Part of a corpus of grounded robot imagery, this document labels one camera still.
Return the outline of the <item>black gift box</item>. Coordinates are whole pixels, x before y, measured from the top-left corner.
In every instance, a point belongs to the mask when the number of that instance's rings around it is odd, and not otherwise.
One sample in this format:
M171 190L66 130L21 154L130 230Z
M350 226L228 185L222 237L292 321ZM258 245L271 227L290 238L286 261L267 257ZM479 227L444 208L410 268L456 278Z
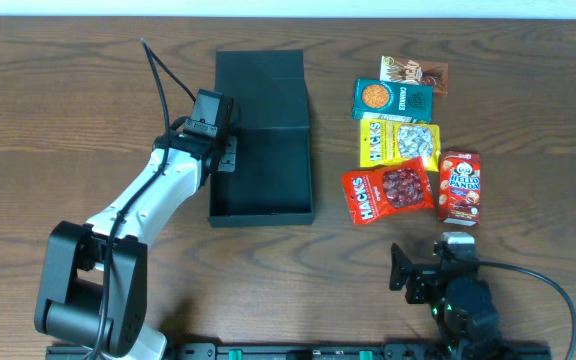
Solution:
M220 51L215 90L234 99L232 172L210 177L214 228L310 225L310 109L301 50Z

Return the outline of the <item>red Hacks candy bag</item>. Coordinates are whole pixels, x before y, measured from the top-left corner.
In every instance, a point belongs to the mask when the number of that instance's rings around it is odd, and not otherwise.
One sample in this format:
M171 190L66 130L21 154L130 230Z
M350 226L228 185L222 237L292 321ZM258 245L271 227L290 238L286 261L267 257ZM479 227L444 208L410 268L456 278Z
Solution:
M411 211L433 209L434 201L422 158L394 166L355 170L341 176L354 225Z

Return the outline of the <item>yellow Hacks candy bag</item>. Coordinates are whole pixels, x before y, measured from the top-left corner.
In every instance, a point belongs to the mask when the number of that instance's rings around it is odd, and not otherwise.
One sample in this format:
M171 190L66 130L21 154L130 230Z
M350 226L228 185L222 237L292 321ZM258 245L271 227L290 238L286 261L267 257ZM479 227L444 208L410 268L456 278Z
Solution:
M439 171L440 128L432 124L400 123L389 120L360 121L362 168L397 165L420 157L427 171Z

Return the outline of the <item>teal cookie box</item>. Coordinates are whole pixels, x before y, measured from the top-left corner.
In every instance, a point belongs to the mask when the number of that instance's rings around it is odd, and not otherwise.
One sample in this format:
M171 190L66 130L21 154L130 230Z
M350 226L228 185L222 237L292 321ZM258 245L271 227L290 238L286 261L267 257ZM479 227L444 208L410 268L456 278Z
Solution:
M353 119L429 123L433 88L425 85L359 78L355 82Z

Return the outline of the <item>brown Pocky snack box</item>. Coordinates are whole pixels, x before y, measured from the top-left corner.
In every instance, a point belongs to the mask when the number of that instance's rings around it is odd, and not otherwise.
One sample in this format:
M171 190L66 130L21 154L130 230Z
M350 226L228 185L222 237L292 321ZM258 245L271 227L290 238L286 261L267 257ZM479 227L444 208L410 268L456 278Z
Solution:
M448 94L448 70L447 63L403 57L382 56L380 61L382 81L430 86L438 96Z

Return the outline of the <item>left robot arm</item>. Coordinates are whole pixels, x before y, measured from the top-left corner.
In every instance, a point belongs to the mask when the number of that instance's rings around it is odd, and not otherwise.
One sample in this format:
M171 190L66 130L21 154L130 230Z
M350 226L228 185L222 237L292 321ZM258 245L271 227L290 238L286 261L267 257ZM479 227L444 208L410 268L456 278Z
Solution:
M87 359L161 359L168 340L145 324L148 252L176 209L231 150L226 125L180 118L147 165L104 210L50 233L35 329L80 345Z

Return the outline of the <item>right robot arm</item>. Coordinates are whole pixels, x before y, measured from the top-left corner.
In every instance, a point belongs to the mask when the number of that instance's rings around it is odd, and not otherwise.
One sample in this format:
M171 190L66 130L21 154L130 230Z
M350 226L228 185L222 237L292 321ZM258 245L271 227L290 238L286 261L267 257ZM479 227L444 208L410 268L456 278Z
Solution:
M389 289L404 290L409 304L430 307L449 358L503 358L507 350L500 316L489 285L479 278L475 241L440 240L434 255L440 258L436 264L415 264L398 245L392 245Z

